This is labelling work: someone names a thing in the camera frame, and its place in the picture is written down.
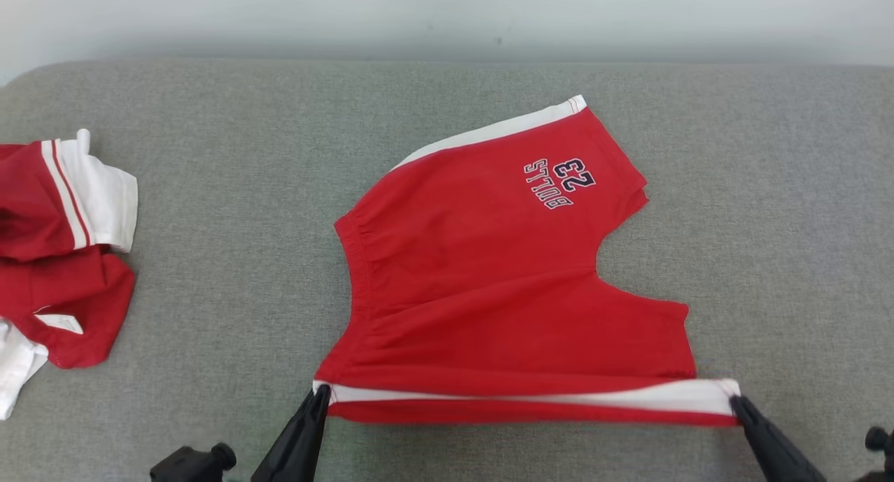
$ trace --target white fabric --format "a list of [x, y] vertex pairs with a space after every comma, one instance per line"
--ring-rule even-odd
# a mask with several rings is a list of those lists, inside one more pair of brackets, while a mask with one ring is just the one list
[[475, 129], [475, 131], [467, 131], [460, 135], [444, 138], [431, 145], [426, 145], [408, 155], [405, 160], [400, 161], [400, 163], [397, 166], [394, 166], [392, 170], [396, 170], [406, 163], [412, 163], [412, 161], [415, 161], [416, 159], [425, 157], [425, 155], [434, 154], [441, 150], [465, 147], [465, 145], [473, 145], [495, 138], [501, 138], [502, 136], [514, 135], [516, 133], [528, 131], [528, 129], [537, 128], [537, 126], [556, 122], [556, 120], [565, 119], [568, 116], [584, 110], [586, 107], [587, 102], [584, 101], [584, 97], [578, 94], [573, 98], [565, 100], [563, 103], [546, 107], [538, 112], [531, 112], [527, 115], [520, 115], [518, 117], [513, 117], [512, 119], [506, 119], [503, 122], [497, 122], [489, 126], [484, 126], [481, 129]]
[[45, 363], [47, 347], [29, 341], [12, 323], [0, 319], [0, 421], [9, 418], [19, 391]]
[[65, 219], [68, 221], [68, 226], [71, 229], [71, 236], [74, 237], [74, 249], [82, 249], [87, 246], [87, 239], [89, 238], [84, 233], [84, 228], [80, 225], [76, 209], [77, 205], [74, 199], [71, 198], [71, 187], [65, 182], [65, 177], [59, 170], [57, 155], [55, 155], [56, 151], [57, 149], [55, 149], [52, 141], [41, 142], [41, 155], [44, 158], [44, 164], [47, 164], [50, 177], [53, 177], [55, 188], [59, 192], [61, 207], [65, 212]]
[[571, 403], [646, 409], [646, 411], [700, 412], [722, 416], [734, 415], [732, 409], [729, 408], [729, 398], [741, 394], [738, 383], [732, 379], [687, 379], [612, 393], [490, 397], [370, 390], [323, 381], [313, 382], [314, 393], [323, 384], [328, 384], [332, 389], [330, 404], [336, 402], [389, 402], [389, 400], [516, 400], [516, 402]]
[[[78, 131], [77, 139], [55, 141], [55, 147], [61, 176], [87, 228], [88, 244], [108, 244], [117, 252], [130, 252], [137, 227], [137, 179], [90, 155], [86, 129]], [[79, 249], [77, 243], [76, 234], [75, 248]]]

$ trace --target black knob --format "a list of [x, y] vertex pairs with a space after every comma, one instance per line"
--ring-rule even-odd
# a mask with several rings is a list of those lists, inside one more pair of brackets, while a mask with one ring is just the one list
[[866, 432], [866, 449], [870, 451], [881, 451], [885, 448], [888, 441], [888, 432], [882, 427], [872, 427]]
[[211, 454], [220, 460], [221, 468], [223, 468], [225, 472], [229, 472], [229, 470], [236, 466], [236, 453], [230, 449], [229, 445], [224, 444], [223, 442], [214, 445], [214, 447], [211, 448]]

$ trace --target white wall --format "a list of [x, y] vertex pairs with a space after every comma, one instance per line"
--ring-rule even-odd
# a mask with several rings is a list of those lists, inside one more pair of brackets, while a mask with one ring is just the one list
[[0, 84], [176, 54], [894, 65], [894, 0], [0, 0]]

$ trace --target number 23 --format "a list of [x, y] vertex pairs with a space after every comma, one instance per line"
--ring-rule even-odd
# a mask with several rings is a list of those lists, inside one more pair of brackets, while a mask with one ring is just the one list
[[[562, 179], [562, 186], [568, 192], [574, 192], [578, 187], [589, 187], [596, 183], [590, 171], [585, 171], [587, 166], [580, 159], [571, 159], [567, 163], [556, 164], [552, 172]], [[578, 176], [569, 176], [569, 171], [578, 171]]]

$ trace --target red fabric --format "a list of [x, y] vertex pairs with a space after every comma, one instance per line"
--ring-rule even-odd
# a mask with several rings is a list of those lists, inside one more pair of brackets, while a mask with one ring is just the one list
[[[111, 351], [130, 305], [134, 275], [101, 247], [28, 263], [0, 258], [0, 307], [57, 367], [90, 367]], [[70, 314], [83, 335], [45, 325], [34, 314]]]
[[[589, 110], [392, 170], [335, 224], [351, 271], [351, 322], [316, 380], [499, 397], [695, 377], [687, 307], [617, 290], [595, 271], [604, 237], [647, 202], [645, 183]], [[331, 413], [368, 422], [735, 424], [487, 400], [346, 402]]]
[[41, 142], [0, 145], [0, 256], [28, 261], [73, 249], [71, 227]]

